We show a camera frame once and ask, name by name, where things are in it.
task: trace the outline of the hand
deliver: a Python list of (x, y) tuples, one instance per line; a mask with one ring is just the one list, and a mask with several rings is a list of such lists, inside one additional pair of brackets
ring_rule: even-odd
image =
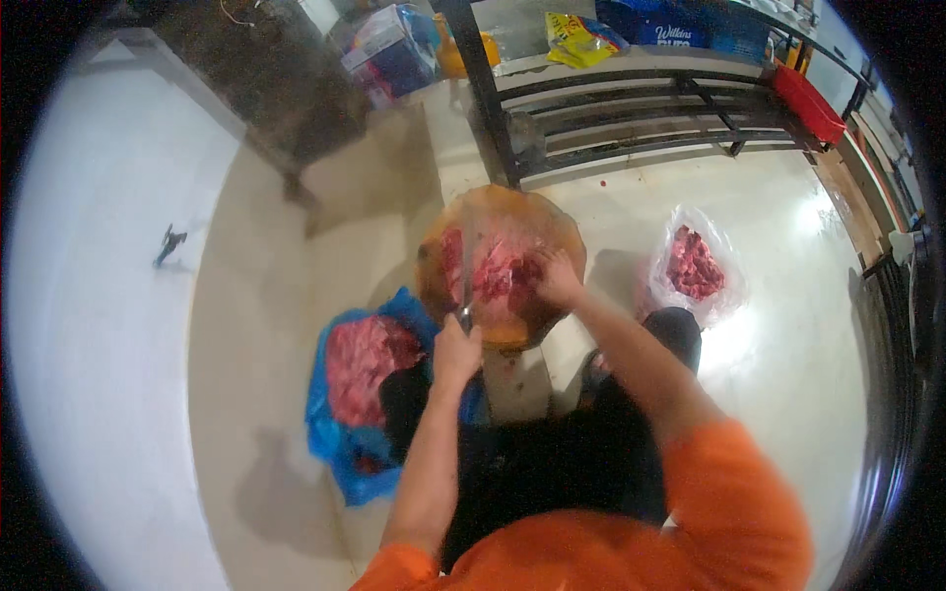
[(540, 277), (533, 282), (535, 293), (563, 309), (574, 309), (585, 293), (585, 287), (575, 276), (575, 269), (565, 251), (536, 249), (529, 253), (529, 257), (542, 269)]
[(447, 314), (444, 330), (433, 342), (434, 395), (456, 396), (482, 365), (482, 330), (474, 326), (469, 337), (453, 314)]

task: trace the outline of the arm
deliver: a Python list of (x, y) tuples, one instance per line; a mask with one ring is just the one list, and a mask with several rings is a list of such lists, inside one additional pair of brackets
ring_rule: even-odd
[(812, 569), (811, 534), (772, 462), (647, 329), (590, 296), (563, 253), (537, 258), (543, 269), (537, 293), (574, 311), (661, 447), (667, 506), (679, 527), (647, 535), (673, 561), (679, 580), (651, 586), (802, 588)]
[(381, 547), (403, 544), (436, 558), (457, 507), (457, 411), (482, 363), (480, 327), (469, 337), (451, 314), (437, 335), (433, 385), (411, 441)]
[(657, 444), (724, 418), (695, 376), (646, 328), (591, 296), (563, 252), (539, 251), (540, 297), (573, 311), (601, 347), (614, 375), (651, 422)]

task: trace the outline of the yellow container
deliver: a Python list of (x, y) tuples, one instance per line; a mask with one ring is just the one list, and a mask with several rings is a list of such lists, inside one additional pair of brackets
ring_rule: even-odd
[[(447, 19), (438, 12), (433, 17), (433, 22), (437, 26), (437, 33), (440, 35), (440, 45), (437, 47), (437, 62), (440, 63), (440, 69), (443, 70), (447, 78), (466, 78), (466, 68), (464, 60), (460, 57), (460, 51), (457, 49), (457, 42), (447, 32)], [(486, 59), (489, 65), (494, 66), (499, 63), (499, 46), (489, 33), (480, 33), (482, 46), (486, 50)]]

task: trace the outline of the black pants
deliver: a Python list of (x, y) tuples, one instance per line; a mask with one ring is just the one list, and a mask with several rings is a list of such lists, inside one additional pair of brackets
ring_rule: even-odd
[[(654, 312), (646, 327), (694, 373), (700, 329), (690, 312)], [(403, 462), (427, 403), (418, 365), (381, 385), (385, 432)], [(667, 519), (663, 470), (647, 419), (613, 376), (583, 392), (594, 402), (560, 419), (459, 428), (459, 498), (442, 568), (499, 528), (556, 509), (622, 513), (654, 525)]]

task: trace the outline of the yellow bag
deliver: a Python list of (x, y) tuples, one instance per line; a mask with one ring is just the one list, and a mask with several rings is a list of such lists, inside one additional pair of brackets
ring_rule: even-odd
[(588, 68), (628, 46), (611, 27), (573, 14), (546, 12), (545, 32), (546, 58), (572, 68)]

